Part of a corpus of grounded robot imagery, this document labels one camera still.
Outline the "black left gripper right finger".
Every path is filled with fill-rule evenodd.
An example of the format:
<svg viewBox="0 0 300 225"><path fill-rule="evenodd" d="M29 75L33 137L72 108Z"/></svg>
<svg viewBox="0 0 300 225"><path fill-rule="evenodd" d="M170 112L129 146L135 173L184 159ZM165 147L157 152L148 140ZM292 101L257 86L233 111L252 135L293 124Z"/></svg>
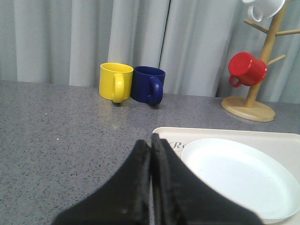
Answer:
<svg viewBox="0 0 300 225"><path fill-rule="evenodd" d="M151 137L151 175L157 225L262 224L197 178L158 134Z"/></svg>

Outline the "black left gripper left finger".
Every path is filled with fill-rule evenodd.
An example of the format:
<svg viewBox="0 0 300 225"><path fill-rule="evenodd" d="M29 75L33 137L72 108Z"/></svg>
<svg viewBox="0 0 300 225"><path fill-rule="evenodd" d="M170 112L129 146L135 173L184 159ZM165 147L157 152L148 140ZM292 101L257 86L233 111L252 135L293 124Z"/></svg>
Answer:
<svg viewBox="0 0 300 225"><path fill-rule="evenodd" d="M149 224L150 147L144 140L96 192L60 213L54 225Z"/></svg>

